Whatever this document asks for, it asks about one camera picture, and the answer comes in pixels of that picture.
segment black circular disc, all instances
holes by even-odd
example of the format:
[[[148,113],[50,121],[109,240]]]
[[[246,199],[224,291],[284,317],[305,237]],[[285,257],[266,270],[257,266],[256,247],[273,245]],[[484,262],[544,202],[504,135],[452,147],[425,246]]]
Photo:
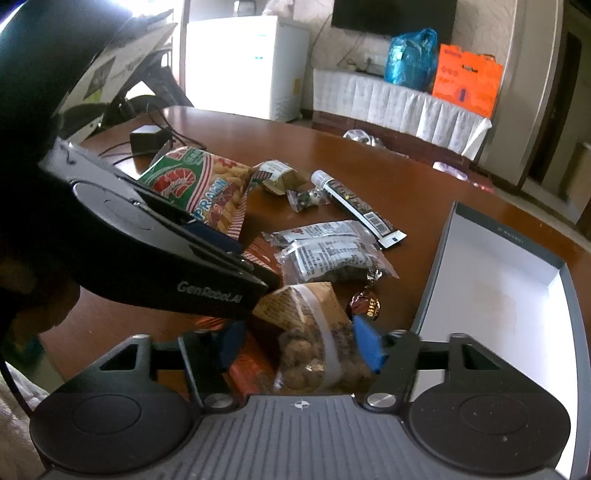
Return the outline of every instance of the black circular disc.
[[[113,475],[160,460],[190,428],[183,398],[153,384],[141,393],[54,393],[35,410],[30,433],[53,464],[88,475]]]
[[[467,394],[436,385],[412,404],[420,445],[464,471],[519,475],[557,461],[570,433],[566,410],[547,393]]]

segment metal screw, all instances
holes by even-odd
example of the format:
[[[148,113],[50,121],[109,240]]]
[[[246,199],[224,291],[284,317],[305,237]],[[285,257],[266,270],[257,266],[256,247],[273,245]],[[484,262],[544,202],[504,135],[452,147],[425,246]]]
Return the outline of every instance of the metal screw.
[[[390,393],[372,393],[367,399],[373,408],[390,408],[396,404],[396,395]]]
[[[205,398],[205,405],[215,410],[228,408],[234,403],[234,399],[227,393],[212,393]]]

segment tube package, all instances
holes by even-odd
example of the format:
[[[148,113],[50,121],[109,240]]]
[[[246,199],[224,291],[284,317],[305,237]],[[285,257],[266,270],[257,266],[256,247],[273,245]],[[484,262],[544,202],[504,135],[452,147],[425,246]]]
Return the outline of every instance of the tube package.
[[[364,224],[383,248],[389,248],[406,237],[406,233],[394,228],[384,217],[325,171],[316,170],[312,174],[312,183]]]

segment plastic bag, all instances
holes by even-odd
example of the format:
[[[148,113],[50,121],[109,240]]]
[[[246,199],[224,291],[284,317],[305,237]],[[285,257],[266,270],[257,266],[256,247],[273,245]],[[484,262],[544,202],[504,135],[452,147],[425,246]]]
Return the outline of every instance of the plastic bag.
[[[263,233],[262,236],[271,245],[279,248],[285,248],[296,240],[325,238],[327,236],[349,236],[358,238],[366,244],[375,242],[375,237],[372,233],[356,220],[315,223],[281,232]]]
[[[329,283],[284,287],[263,297],[253,313],[286,330],[279,336],[279,393],[354,393],[369,386],[371,371],[357,349],[353,324]]]
[[[437,71],[437,32],[425,28],[392,39],[384,79],[426,91]]]
[[[370,271],[398,278],[382,252],[351,236],[297,240],[276,258],[285,285],[366,280]]]
[[[269,0],[262,14],[294,18],[294,0]]]
[[[345,132],[343,138],[348,138],[349,140],[363,143],[365,145],[369,145],[370,147],[386,148],[384,142],[382,142],[378,137],[374,137],[363,130],[349,130],[348,132]]]

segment power adapter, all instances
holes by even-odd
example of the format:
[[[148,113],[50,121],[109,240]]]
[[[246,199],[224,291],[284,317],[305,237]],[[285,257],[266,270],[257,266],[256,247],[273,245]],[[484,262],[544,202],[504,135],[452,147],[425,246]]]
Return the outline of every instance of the power adapter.
[[[172,139],[172,132],[158,125],[144,125],[129,134],[129,144],[134,155],[152,151],[155,154]]]

